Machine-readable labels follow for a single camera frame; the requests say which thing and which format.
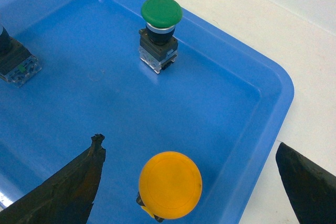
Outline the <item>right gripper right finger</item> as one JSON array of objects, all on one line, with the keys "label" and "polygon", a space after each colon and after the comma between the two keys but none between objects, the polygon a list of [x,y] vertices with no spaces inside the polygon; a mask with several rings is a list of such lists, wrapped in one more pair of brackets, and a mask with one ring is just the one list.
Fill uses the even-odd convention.
[{"label": "right gripper right finger", "polygon": [[285,143],[276,163],[299,223],[335,223],[335,176]]}]

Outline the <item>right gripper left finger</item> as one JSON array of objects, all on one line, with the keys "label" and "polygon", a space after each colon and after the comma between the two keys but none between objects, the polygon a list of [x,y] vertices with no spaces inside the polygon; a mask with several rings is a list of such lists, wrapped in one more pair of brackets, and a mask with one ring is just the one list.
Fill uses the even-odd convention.
[{"label": "right gripper left finger", "polygon": [[104,139],[94,135],[87,150],[2,210],[1,223],[87,223],[106,158]]}]

